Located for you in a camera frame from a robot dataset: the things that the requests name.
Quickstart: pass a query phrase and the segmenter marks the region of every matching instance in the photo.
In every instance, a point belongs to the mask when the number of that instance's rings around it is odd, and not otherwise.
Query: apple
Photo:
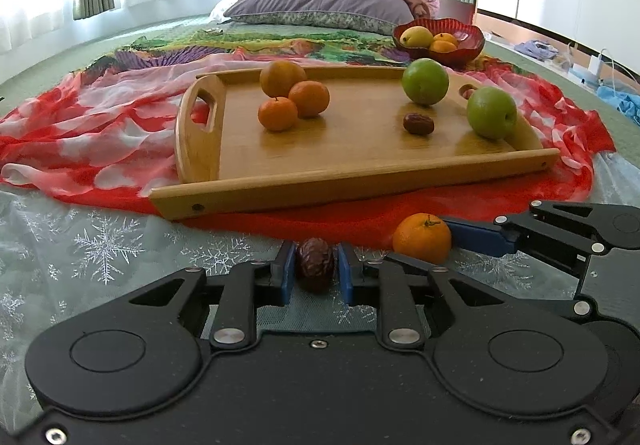
[[[432,106],[449,90],[449,74],[433,59],[416,59],[402,74],[402,89],[416,104]]]
[[[489,140],[501,140],[513,133],[518,109],[511,95],[500,88],[476,89],[466,104],[466,119],[471,128]]]

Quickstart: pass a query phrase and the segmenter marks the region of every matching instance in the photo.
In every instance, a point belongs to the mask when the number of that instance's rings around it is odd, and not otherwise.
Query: blue cloth
[[[633,93],[613,91],[609,86],[600,86],[596,94],[603,102],[615,107],[625,117],[631,118],[640,126],[640,96]]]
[[[549,60],[558,55],[558,50],[543,40],[521,42],[514,46],[513,49],[538,60]]]

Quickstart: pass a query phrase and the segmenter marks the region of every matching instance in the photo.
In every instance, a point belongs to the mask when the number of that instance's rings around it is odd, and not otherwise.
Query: pillow
[[[403,0],[238,0],[225,17],[249,24],[322,26],[382,35],[414,20]]]

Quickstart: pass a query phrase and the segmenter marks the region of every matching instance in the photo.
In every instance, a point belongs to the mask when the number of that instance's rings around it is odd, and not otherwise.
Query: purple pillow
[[[249,24],[346,28],[382,35],[414,20],[403,0],[238,0],[225,17]]]

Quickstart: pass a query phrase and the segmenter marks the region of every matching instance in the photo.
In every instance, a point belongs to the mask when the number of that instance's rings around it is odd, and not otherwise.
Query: tray handle
[[[198,99],[209,106],[204,126],[191,119]],[[217,180],[226,87],[215,74],[194,82],[182,96],[175,122],[175,163],[182,183]]]

